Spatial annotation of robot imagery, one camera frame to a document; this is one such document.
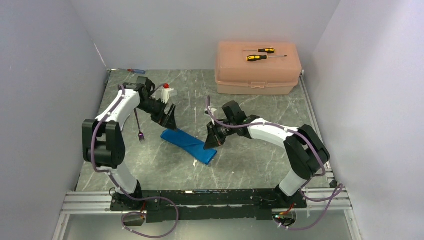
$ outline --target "metal frame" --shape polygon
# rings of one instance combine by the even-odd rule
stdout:
[[[317,120],[315,118],[314,110],[305,86],[304,81],[305,72],[302,71],[299,77],[299,83],[303,93],[305,94],[305,102],[307,105],[307,110],[309,118],[311,120],[311,125],[313,129],[318,134],[319,138],[322,140],[321,132],[318,127]],[[331,165],[329,162],[325,164],[326,176],[328,182],[331,183],[335,177]],[[321,199],[328,197],[333,191],[334,188],[306,188],[305,195],[313,199]],[[93,192],[74,192],[70,191],[66,194],[63,201],[63,206],[60,211],[59,220],[56,226],[56,230],[53,235],[53,240],[63,240],[65,232],[68,226],[68,222],[71,215],[107,215],[107,214],[119,214],[123,215],[128,213],[128,211],[111,211],[112,197],[107,191],[93,191]],[[307,208],[296,208],[296,211],[307,211],[308,217],[310,216],[310,211],[322,211],[328,201],[324,202],[312,202],[306,200]],[[273,213],[283,212],[287,209],[273,209]],[[329,211],[344,211],[346,221],[349,227],[349,231],[353,240],[362,240],[362,234],[359,230],[358,223],[353,212],[352,204],[348,195],[348,191],[344,188],[340,195],[337,198],[333,199],[331,205],[328,208]]]

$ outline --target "toolbox latch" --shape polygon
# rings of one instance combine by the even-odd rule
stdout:
[[[250,88],[252,89],[264,89],[266,86],[265,82],[252,82]]]

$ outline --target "pink toolbox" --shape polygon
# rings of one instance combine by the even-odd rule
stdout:
[[[266,48],[275,49],[275,53],[258,52],[258,49]],[[269,57],[249,62],[247,61],[249,55]],[[228,41],[219,43],[215,81],[220,94],[286,95],[298,84],[301,71],[301,61],[293,43]]]

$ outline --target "gray wall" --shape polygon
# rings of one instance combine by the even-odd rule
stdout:
[[[342,0],[306,67],[364,239],[424,239],[424,2]]]
[[[297,44],[305,65],[340,0],[71,0],[110,68],[213,69],[219,41]]]
[[[68,0],[2,0],[0,19],[0,238],[51,239],[106,67]]]

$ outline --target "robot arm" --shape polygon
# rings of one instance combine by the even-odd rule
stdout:
[[[304,148],[307,143],[295,134],[296,132],[306,137],[312,144],[323,164],[330,159],[329,152],[309,125],[303,125],[302,127],[287,127],[280,125],[281,128],[272,126],[278,125],[275,123],[268,125],[266,123],[269,122],[259,116],[250,115],[247,117],[245,112],[241,110],[239,104],[235,101],[226,103],[222,106],[222,110],[225,113],[226,119],[221,119],[219,121],[228,126],[253,125],[234,128],[225,127],[215,123],[215,121],[211,121],[207,125],[207,139],[204,148],[210,149],[222,146],[226,141],[226,137],[233,134],[238,134],[248,139],[263,140],[281,148],[285,148],[290,161],[291,170],[275,188],[276,192],[281,195],[282,200],[285,202],[290,202],[291,197],[299,188],[308,182],[321,168],[312,150],[309,147]]]
[[[176,130],[175,105],[172,104],[168,113],[165,113],[168,100],[176,94],[173,88],[162,91],[162,98],[152,97],[156,86],[147,77],[138,77],[136,83],[124,83],[123,89],[118,91],[112,104],[95,119],[87,119],[82,124],[83,157],[91,162],[94,151],[95,170],[112,175],[116,185],[116,192],[121,201],[129,208],[139,208],[142,202],[132,201],[123,193],[125,191],[133,198],[143,198],[140,183],[131,175],[124,163],[125,144],[122,136],[124,123],[135,109],[141,109],[150,114],[152,121],[167,129]],[[100,127],[93,138],[96,126]],[[98,137],[105,135],[105,140]]]

